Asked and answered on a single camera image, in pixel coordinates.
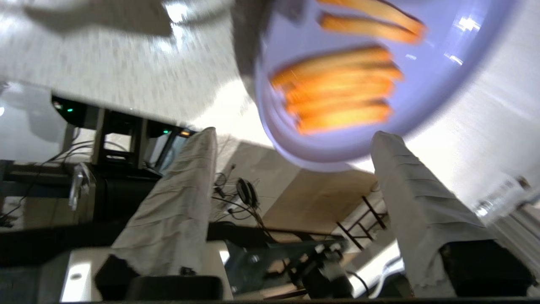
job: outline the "metal stand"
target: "metal stand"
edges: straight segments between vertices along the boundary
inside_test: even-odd
[[[382,219],[388,215],[388,213],[377,213],[375,211],[375,209],[373,209],[373,206],[369,203],[369,201],[367,200],[367,198],[365,196],[362,196],[362,199],[364,200],[364,202],[366,203],[366,206],[368,206],[368,210],[362,214],[362,216],[360,216],[360,218],[358,220],[356,220],[352,226],[349,228],[349,229],[346,229],[340,222],[337,222],[337,225],[341,228],[341,230],[343,230],[343,232],[345,232],[345,234],[350,238],[350,240],[360,249],[360,250],[363,250],[364,247],[362,245],[360,245],[360,243],[358,243],[358,241],[356,239],[370,239],[370,240],[373,240],[373,237],[371,235],[371,233],[369,232],[371,229],[373,229],[373,227],[377,226],[377,225],[380,225],[382,229],[386,229],[386,225],[385,223],[382,221]],[[360,223],[360,221],[362,219],[364,219],[364,217],[366,217],[366,215],[373,215],[375,217],[375,223],[373,223],[371,226],[369,227],[364,227],[364,225],[362,225],[362,223]],[[360,229],[362,229],[362,231],[364,232],[365,235],[360,235],[360,236],[354,236],[350,233],[351,230],[353,230],[353,228],[358,225],[360,227]]]

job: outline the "purple plate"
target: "purple plate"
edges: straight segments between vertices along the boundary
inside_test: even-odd
[[[466,82],[474,67],[511,15],[509,0],[391,0],[428,28],[420,45],[323,31],[317,21],[325,11],[358,15],[353,10],[315,0],[278,0],[261,38],[255,63],[256,99],[266,134],[276,150],[292,163],[315,171],[350,169],[348,162],[369,154],[378,130],[406,135]],[[313,136],[296,132],[270,77],[305,57],[362,45],[385,45],[405,75],[388,103],[394,115],[384,124],[348,128]]]

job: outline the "black metal frame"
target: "black metal frame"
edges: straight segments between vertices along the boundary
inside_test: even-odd
[[[331,236],[329,240],[322,241],[312,239],[294,243],[267,243],[259,248],[239,247],[227,242],[231,257],[225,264],[225,270],[231,291],[233,294],[242,294],[288,283],[298,285],[300,282],[294,278],[298,267],[304,262],[303,258],[316,255],[316,247],[330,248],[336,245],[345,250],[348,243],[342,236]],[[280,260],[284,264],[288,260],[284,270],[269,273],[269,267]]]
[[[341,228],[341,230],[343,230],[343,232],[350,238],[351,242],[353,242],[360,250],[364,250],[364,247],[360,243],[358,243],[356,239],[373,240],[373,237],[369,231],[377,225],[380,225],[382,229],[386,229],[386,224],[382,221],[382,219],[384,219],[384,217],[388,215],[388,213],[377,213],[365,196],[362,196],[362,199],[364,200],[364,203],[366,203],[366,205],[368,206],[368,210],[364,214],[362,214],[362,216],[360,216],[360,218],[356,220],[349,229],[345,228],[340,222],[337,222],[337,225]],[[366,217],[366,215],[368,214],[372,214],[375,217],[375,223],[366,228],[364,227],[364,225],[362,225],[362,223],[360,223],[360,221],[363,220],[364,217]],[[358,225],[360,229],[362,229],[365,235],[354,236],[350,233],[350,231],[353,230],[356,225]]]

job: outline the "metal rod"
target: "metal rod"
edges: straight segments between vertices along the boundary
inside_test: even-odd
[[[341,228],[341,230],[343,230],[343,232],[345,232],[345,234],[349,237],[349,239],[360,249],[360,250],[363,250],[364,247],[362,245],[360,245],[360,243],[358,243],[358,241],[355,239],[355,237],[353,237],[349,231],[347,231],[345,229],[345,227],[343,227],[343,225],[340,223],[340,222],[336,222],[337,225],[339,226],[339,228]]]
[[[360,223],[360,220],[358,220],[358,221],[356,222],[356,224],[358,224],[358,226],[360,226],[360,228],[361,228],[362,231],[366,234],[366,236],[368,237],[368,239],[373,240],[373,237],[371,236],[371,234],[369,233],[369,231],[366,230],[366,229],[364,228],[364,226]]]
[[[375,212],[375,209],[373,209],[373,207],[371,206],[371,204],[369,203],[368,199],[362,195],[362,199],[364,200],[364,202],[366,203],[366,205],[368,206],[369,210],[371,210],[371,212],[373,213],[373,216],[375,217],[375,219],[377,220],[377,222],[379,223],[379,225],[381,225],[382,229],[386,229],[386,225],[384,224],[384,222],[382,221],[382,219],[379,217],[379,214],[377,212]]]

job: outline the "lavender plate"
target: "lavender plate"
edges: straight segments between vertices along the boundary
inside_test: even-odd
[[[390,0],[421,20],[428,33],[420,45],[406,45],[323,31],[317,21],[324,11],[361,15],[315,0],[278,0],[261,36],[255,63],[256,101],[266,134],[292,163],[315,171],[342,171],[366,156],[378,130],[406,135],[466,82],[488,51],[517,1]],[[302,136],[283,108],[283,98],[269,82],[281,68],[305,57],[362,45],[382,44],[394,55],[405,80],[396,83],[388,103],[394,115],[385,124]]]

